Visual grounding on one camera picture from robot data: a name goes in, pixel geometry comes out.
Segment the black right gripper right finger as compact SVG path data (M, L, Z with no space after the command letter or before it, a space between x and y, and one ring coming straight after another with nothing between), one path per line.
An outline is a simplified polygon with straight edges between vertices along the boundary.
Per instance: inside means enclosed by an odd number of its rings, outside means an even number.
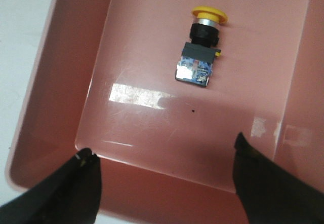
M234 147L232 177L249 223L323 223L323 193L269 160L242 133Z

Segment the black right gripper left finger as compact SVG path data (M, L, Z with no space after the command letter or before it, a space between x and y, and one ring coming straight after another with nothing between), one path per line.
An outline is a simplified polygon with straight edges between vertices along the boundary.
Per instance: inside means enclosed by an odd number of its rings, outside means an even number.
M84 148L1 206L1 223L94 223L102 194L100 158Z

